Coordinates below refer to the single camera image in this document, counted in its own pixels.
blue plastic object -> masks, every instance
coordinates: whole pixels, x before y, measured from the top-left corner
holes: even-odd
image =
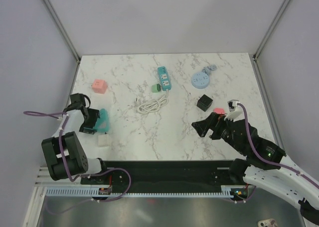
[[[159,82],[162,86],[163,91],[171,89],[170,78],[168,72],[164,66],[158,67],[158,75],[159,75]]]
[[[195,73],[191,77],[191,84],[197,89],[204,89],[210,82],[209,76],[204,72]]]
[[[100,118],[96,121],[94,129],[102,133],[106,133],[110,130],[109,115],[105,109],[100,110]]]

gray floor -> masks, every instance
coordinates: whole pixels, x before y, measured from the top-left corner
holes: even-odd
[[[62,211],[83,198],[50,197],[52,211]],[[304,227],[298,211],[257,189],[245,204],[202,198],[123,198],[110,203],[84,203],[59,216],[43,214],[44,227],[257,227],[274,218],[278,227]]]

table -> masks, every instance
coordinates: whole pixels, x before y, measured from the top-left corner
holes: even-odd
[[[191,76],[215,64],[205,89],[196,89]],[[165,66],[171,78],[169,103],[157,113],[136,111],[136,98],[158,99],[151,86],[158,80],[157,67]],[[95,79],[108,83],[105,94],[96,94]],[[105,108],[110,116],[109,147],[98,147],[97,135],[79,133],[88,158],[104,160],[219,160],[241,158],[223,140],[200,138],[191,123],[206,118],[214,108],[228,111],[227,101],[240,100],[249,122],[261,137],[274,140],[265,107],[247,53],[149,54],[83,56],[73,93],[84,93],[94,109]],[[196,106],[206,94],[212,106],[203,112]]]

blue power strip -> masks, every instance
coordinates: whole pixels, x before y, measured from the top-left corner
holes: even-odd
[[[164,66],[158,67],[159,81],[163,91],[171,89],[170,78]]]

gray wall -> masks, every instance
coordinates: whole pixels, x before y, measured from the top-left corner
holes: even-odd
[[[319,2],[293,0],[259,64],[284,145],[319,180]]]
[[[22,112],[62,110],[76,63],[41,0],[0,0],[0,44],[0,219],[18,227],[44,163],[41,141],[58,126]]]
[[[80,55],[254,53],[283,0],[51,0]]]

